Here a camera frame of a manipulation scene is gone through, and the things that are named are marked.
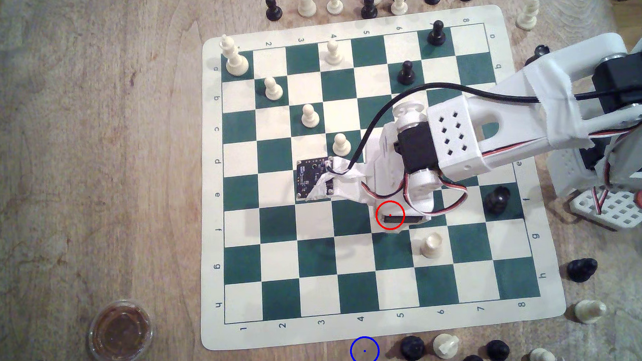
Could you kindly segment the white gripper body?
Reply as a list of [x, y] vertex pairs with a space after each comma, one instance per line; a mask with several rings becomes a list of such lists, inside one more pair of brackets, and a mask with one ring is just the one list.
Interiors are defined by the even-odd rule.
[[408, 176], [410, 204], [404, 201], [402, 181], [405, 174], [403, 158], [394, 149], [398, 141], [397, 127], [393, 123], [383, 126], [379, 135], [372, 134], [365, 149], [366, 183], [378, 195], [391, 194], [390, 198], [370, 197], [373, 212], [380, 225], [422, 224], [432, 219], [423, 213], [434, 210], [434, 173], [421, 170]]

